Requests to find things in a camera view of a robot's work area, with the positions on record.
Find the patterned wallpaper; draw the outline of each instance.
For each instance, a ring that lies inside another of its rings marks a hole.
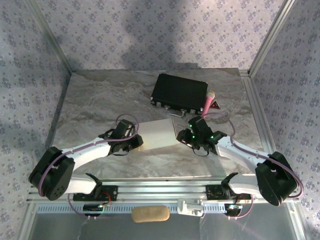
[[[23,0],[1,1],[0,239],[19,231],[28,174],[45,150],[67,75]]]
[[[301,198],[320,239],[320,1],[296,0],[254,76],[276,148],[305,186]]]
[[[283,0],[37,0],[74,71],[248,69]]]

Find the sponge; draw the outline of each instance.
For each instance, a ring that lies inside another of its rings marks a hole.
[[[137,206],[131,217],[135,223],[163,222],[169,219],[170,210],[167,206]]]

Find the pink object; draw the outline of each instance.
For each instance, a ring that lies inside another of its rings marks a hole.
[[[206,116],[204,116],[204,115],[208,113],[208,110],[209,110],[209,108],[211,106],[211,103],[212,103],[213,99],[215,99],[215,96],[216,95],[215,95],[215,93],[213,91],[208,91],[206,93],[205,104],[204,104],[203,111],[202,111],[202,114],[201,114],[201,116],[203,118],[206,118]]]

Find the black box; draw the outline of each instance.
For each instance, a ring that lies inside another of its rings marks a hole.
[[[168,74],[159,74],[151,104],[191,114],[201,114],[206,101],[208,84]]]

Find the red triangle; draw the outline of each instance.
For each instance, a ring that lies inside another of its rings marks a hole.
[[[214,100],[214,102],[210,106],[211,109],[220,109],[220,106],[217,102],[217,100]]]

